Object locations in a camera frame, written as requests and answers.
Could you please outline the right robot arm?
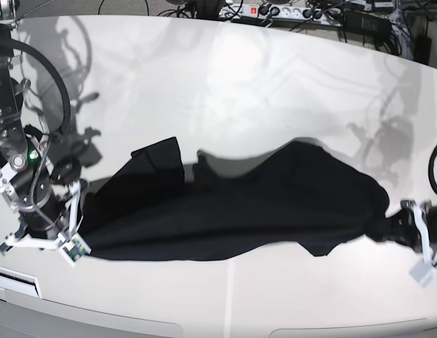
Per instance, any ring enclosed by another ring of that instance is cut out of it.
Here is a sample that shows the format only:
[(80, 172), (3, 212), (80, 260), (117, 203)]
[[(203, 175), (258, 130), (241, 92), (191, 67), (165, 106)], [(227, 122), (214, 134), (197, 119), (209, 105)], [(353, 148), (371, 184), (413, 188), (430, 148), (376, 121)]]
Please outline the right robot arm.
[[(51, 143), (68, 132), (68, 90), (54, 65), (34, 47), (11, 36), (19, 18), (18, 1), (0, 1), (0, 195), (18, 214), (19, 228), (6, 235), (0, 252), (35, 248), (59, 252), (70, 264), (90, 254), (79, 235), (82, 222), (81, 165), (75, 156), (57, 163), (48, 158)], [(33, 57), (59, 90), (62, 121), (50, 131), (44, 114), (30, 102), (30, 81), (11, 77), (22, 55)]]

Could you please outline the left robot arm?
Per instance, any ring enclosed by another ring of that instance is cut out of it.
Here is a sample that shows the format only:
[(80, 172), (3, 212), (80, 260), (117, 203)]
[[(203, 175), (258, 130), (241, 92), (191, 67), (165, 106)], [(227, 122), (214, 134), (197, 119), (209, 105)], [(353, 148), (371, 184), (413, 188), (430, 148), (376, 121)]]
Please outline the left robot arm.
[[(427, 166), (427, 177), (432, 192), (437, 196), (435, 164), (437, 144), (433, 148)], [(425, 200), (417, 203), (404, 199), (400, 210), (389, 217), (391, 231), (388, 240), (413, 249), (422, 260), (437, 267), (437, 203)]]

